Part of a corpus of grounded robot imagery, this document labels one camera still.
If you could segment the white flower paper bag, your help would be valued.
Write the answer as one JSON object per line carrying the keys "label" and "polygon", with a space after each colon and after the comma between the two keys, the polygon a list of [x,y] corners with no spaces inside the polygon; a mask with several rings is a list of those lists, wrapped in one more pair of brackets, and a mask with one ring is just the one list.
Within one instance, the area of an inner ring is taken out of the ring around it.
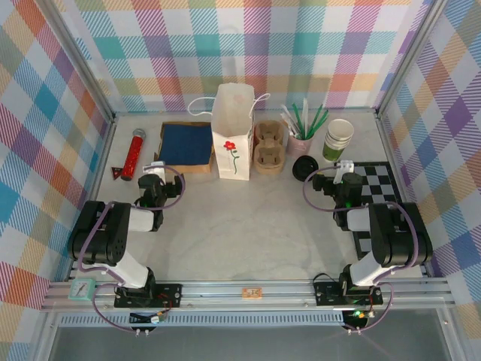
{"label": "white flower paper bag", "polygon": [[269,99],[270,93],[255,97],[245,83],[223,83],[213,97],[210,116],[213,148],[219,177],[248,181],[253,157],[254,108]]}

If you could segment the aluminium frame post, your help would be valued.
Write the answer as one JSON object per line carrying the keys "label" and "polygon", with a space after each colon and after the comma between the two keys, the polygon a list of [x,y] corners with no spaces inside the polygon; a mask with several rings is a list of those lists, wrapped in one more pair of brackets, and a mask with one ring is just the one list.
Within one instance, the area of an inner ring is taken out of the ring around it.
{"label": "aluminium frame post", "polygon": [[[106,66],[101,59],[99,51],[95,47],[92,37],[89,35],[88,28],[80,14],[75,0],[62,0],[62,3],[65,6],[65,12],[67,15],[69,15],[74,28],[80,34],[86,37],[85,44],[87,50],[91,54],[92,61],[99,62],[98,67],[101,68],[102,71],[106,71]],[[71,29],[64,21],[62,12],[59,11],[59,8],[56,6],[54,0],[37,0],[37,4],[49,24],[52,26],[56,37],[61,42],[61,45],[65,48],[65,52],[67,53],[69,59],[78,70],[83,83],[89,90],[93,100],[97,104],[99,110],[102,112],[102,115],[107,118],[110,123],[113,123],[115,121],[114,109],[107,100],[105,91],[101,88],[100,83],[97,81],[92,68],[89,66],[89,63],[86,60],[86,57],[78,47],[75,37],[71,33]]]}
{"label": "aluminium frame post", "polygon": [[377,107],[377,115],[380,119],[386,114],[388,107],[394,101],[399,89],[402,86],[411,66],[416,62],[422,52],[429,35],[432,33],[437,20],[443,13],[449,0],[432,0],[424,17],[422,18],[418,29],[416,30],[412,40],[407,47],[407,52],[400,61],[397,71],[389,84],[379,106]]}

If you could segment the black connector board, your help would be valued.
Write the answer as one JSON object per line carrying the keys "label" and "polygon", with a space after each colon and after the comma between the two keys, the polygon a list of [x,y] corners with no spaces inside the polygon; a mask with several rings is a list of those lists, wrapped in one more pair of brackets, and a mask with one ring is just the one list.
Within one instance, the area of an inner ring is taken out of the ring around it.
{"label": "black connector board", "polygon": [[165,321],[167,319],[167,316],[168,316],[168,311],[159,311],[159,312],[156,312],[155,314],[130,313],[129,322],[156,326],[161,322]]}
{"label": "black connector board", "polygon": [[369,313],[366,311],[342,311],[344,329],[363,329],[368,325]]}

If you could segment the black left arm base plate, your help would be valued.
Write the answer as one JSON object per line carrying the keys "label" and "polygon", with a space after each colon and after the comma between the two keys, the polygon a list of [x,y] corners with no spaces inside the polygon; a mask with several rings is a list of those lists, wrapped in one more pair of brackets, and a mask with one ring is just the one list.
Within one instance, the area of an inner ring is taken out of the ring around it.
{"label": "black left arm base plate", "polygon": [[148,288],[118,287],[115,290],[115,308],[179,308],[181,284],[154,284]]}

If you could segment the brown pulp cup carrier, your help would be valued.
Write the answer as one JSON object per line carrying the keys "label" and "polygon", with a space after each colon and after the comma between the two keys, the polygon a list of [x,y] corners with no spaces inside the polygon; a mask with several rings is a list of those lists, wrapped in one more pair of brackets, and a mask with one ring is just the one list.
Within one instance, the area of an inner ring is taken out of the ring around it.
{"label": "brown pulp cup carrier", "polygon": [[285,163],[285,147],[283,146],[284,128],[274,120],[260,121],[255,126],[254,162],[279,164]]}

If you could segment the stack of green paper cups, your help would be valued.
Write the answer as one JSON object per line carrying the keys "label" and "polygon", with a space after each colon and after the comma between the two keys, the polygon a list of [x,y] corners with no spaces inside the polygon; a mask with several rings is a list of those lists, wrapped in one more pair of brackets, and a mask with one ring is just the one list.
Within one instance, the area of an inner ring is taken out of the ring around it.
{"label": "stack of green paper cups", "polygon": [[324,159],[328,162],[337,161],[349,145],[351,139],[352,135],[349,137],[337,137],[327,132],[322,149]]}

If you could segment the red glitter toy microphone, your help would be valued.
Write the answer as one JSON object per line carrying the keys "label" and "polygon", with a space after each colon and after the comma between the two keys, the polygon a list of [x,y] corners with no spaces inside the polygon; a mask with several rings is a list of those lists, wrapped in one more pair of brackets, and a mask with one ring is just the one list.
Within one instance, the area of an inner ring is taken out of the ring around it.
{"label": "red glitter toy microphone", "polygon": [[120,175],[122,180],[131,181],[133,179],[145,138],[146,133],[143,129],[133,131],[132,141]]}

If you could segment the thin aluminium wall rail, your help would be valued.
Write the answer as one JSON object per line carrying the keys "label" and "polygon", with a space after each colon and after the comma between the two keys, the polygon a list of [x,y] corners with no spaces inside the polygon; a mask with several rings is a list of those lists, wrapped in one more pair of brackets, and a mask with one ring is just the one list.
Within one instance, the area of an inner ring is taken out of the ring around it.
{"label": "thin aluminium wall rail", "polygon": [[[350,108],[329,108],[329,114],[375,114],[377,110],[375,108],[367,107],[350,107]],[[282,109],[270,109],[270,110],[255,110],[257,114],[278,114],[282,112]],[[192,115],[188,111],[135,111],[135,112],[116,112],[116,117],[135,117],[135,116],[157,116],[165,115],[168,117],[180,116],[191,117]]]}

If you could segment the green paper coffee cup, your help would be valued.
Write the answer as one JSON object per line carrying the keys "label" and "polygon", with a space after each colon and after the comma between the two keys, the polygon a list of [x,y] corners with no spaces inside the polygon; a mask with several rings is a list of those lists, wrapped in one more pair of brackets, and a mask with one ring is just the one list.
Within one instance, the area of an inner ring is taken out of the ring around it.
{"label": "green paper coffee cup", "polygon": [[353,125],[348,120],[334,119],[328,124],[328,134],[334,140],[350,140],[354,131]]}

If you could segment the black plastic cup lid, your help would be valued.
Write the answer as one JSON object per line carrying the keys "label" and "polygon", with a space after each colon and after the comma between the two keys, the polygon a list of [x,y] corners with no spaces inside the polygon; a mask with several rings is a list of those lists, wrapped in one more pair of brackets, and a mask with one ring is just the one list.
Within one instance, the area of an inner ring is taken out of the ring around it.
{"label": "black plastic cup lid", "polygon": [[312,156],[303,155],[295,160],[292,166],[292,174],[297,181],[304,182],[318,168],[318,162]]}

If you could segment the black grey chessboard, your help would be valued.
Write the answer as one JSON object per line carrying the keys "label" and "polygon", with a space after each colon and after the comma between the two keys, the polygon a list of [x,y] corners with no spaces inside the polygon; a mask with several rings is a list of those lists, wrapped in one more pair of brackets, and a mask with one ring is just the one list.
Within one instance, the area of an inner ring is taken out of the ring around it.
{"label": "black grey chessboard", "polygon": [[[363,205],[402,202],[401,194],[389,162],[355,162],[354,172],[362,177]],[[358,260],[371,251],[369,232],[353,232]]]}

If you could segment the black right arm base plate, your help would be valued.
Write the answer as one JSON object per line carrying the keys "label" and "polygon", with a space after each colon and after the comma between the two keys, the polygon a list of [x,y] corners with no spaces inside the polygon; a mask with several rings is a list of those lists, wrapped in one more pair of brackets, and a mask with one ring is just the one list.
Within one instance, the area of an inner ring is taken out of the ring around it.
{"label": "black right arm base plate", "polygon": [[382,305],[383,295],[379,287],[341,286],[337,282],[314,284],[317,306],[371,306]]}

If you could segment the wide aluminium base rail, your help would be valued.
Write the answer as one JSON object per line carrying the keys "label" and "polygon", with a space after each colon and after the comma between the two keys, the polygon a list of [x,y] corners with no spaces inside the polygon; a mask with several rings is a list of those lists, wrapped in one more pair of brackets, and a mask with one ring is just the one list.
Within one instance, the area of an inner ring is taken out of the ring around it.
{"label": "wide aluminium base rail", "polygon": [[[451,308],[454,296],[444,278],[389,278],[382,286],[383,304],[378,308],[414,310]],[[293,311],[317,309],[309,280],[294,281],[181,281],[180,311]],[[243,299],[246,287],[261,287],[261,299]]]}

